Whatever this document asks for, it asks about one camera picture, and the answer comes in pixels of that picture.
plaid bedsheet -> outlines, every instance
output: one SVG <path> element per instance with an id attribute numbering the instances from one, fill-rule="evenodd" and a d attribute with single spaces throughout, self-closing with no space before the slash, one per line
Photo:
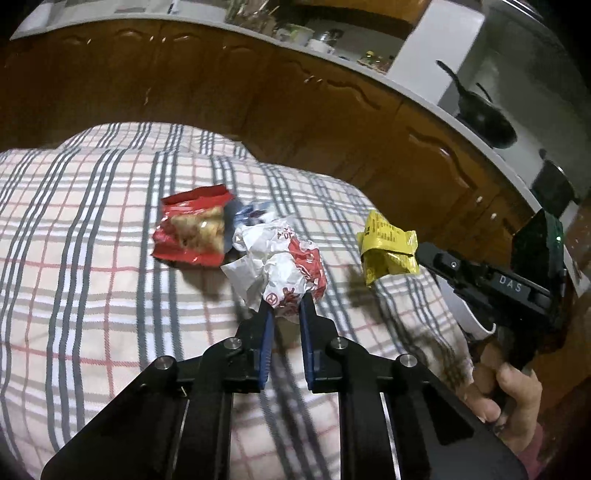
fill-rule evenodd
<path id="1" fill-rule="evenodd" d="M 412 352 L 451 387 L 469 376 L 429 274 L 365 288 L 355 233 L 372 205 L 358 189 L 259 163 L 196 128 L 102 125 L 55 150 L 0 155 L 0 422 L 33 477 L 155 357 L 200 355 L 247 315 L 220 270 L 150 255 L 159 199 L 216 183 L 244 203 L 272 201 L 319 246 L 317 309 L 341 335 L 390 358 Z M 307 391 L 297 325 L 280 319 L 276 331 L 265 391 L 236 395 L 231 477 L 338 478 L 337 397 Z"/>

screw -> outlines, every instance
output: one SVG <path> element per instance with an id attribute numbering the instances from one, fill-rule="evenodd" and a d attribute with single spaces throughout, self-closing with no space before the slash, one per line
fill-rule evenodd
<path id="1" fill-rule="evenodd" d="M 154 366 L 158 370 L 168 370 L 171 366 L 173 366 L 174 358 L 170 355 L 163 355 L 159 356 L 156 360 L 154 360 Z"/>
<path id="2" fill-rule="evenodd" d="M 223 341 L 223 345 L 228 350 L 238 350 L 242 346 L 242 340 L 240 340 L 238 337 L 226 338 Z"/>
<path id="3" fill-rule="evenodd" d="M 349 341 L 344 337 L 335 337 L 330 341 L 330 346 L 335 350 L 344 350 L 349 345 Z"/>
<path id="4" fill-rule="evenodd" d="M 410 353 L 400 355 L 400 357 L 398 358 L 400 359 L 400 363 L 402 363 L 405 367 L 408 368 L 412 368 L 418 363 L 417 357 L 415 357 L 414 355 L 410 355 Z"/>

yellow wrapper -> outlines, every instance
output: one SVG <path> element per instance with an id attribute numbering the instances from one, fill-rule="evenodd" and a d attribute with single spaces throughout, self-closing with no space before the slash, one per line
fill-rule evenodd
<path id="1" fill-rule="evenodd" d="M 391 225 L 375 210 L 370 211 L 365 230 L 357 234 L 357 243 L 367 286 L 384 275 L 419 272 L 414 258 L 416 232 Z"/>

blue gripper pad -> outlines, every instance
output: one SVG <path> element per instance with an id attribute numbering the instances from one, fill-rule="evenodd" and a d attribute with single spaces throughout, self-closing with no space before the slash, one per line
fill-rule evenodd
<path id="1" fill-rule="evenodd" d="M 265 319 L 265 330 L 262 334 L 261 356 L 259 357 L 259 387 L 265 388 L 269 378 L 269 369 L 271 368 L 271 349 L 273 348 L 273 337 L 275 329 L 275 320 L 273 319 L 273 310 L 269 308 L 267 318 Z"/>
<path id="2" fill-rule="evenodd" d="M 300 302 L 300 335 L 301 335 L 301 351 L 304 358 L 304 373 L 306 374 L 306 383 L 308 383 L 308 390 L 312 390 L 314 384 L 314 364 L 313 364 L 313 350 L 310 340 L 310 327 L 308 326 L 308 318 L 306 315 L 306 308 L 304 301 Z"/>

food wrapper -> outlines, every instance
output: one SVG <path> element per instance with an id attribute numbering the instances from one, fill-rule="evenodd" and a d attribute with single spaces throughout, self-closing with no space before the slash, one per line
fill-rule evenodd
<path id="1" fill-rule="evenodd" d="M 365 230 L 357 234 L 357 243 L 367 286 L 384 275 L 419 272 L 414 258 L 418 247 L 416 232 L 391 225 L 375 210 L 370 211 Z"/>
<path id="2" fill-rule="evenodd" d="M 222 266 L 246 305 L 258 311 L 261 297 L 275 315 L 298 322 L 298 305 L 304 293 L 322 298 L 326 276 L 315 243 L 298 239 L 285 219 L 236 229 L 242 258 Z"/>
<path id="3" fill-rule="evenodd" d="M 254 226 L 259 223 L 269 223 L 276 220 L 277 214 L 271 202 L 253 202 L 243 207 L 236 213 L 233 220 L 234 235 L 232 246 L 239 252 L 245 252 L 246 247 L 242 241 L 242 229 L 246 226 Z"/>
<path id="4" fill-rule="evenodd" d="M 162 199 L 153 256 L 218 267 L 224 259 L 224 206 L 234 198 L 224 185 L 199 187 Z"/>

